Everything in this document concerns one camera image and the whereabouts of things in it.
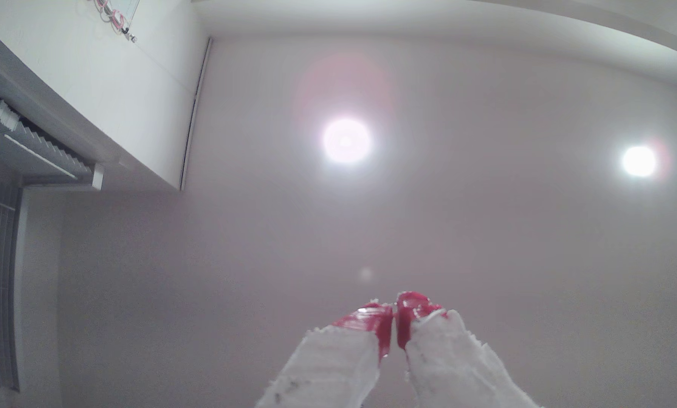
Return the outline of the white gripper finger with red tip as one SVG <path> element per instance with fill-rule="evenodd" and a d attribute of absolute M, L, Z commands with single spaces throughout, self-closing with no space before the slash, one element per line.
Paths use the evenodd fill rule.
<path fill-rule="evenodd" d="M 418 407 L 539 407 L 456 310 L 419 292 L 397 295 L 397 340 Z"/>
<path fill-rule="evenodd" d="M 369 302 L 307 331 L 255 407 L 361 407 L 389 354 L 393 306 Z"/>

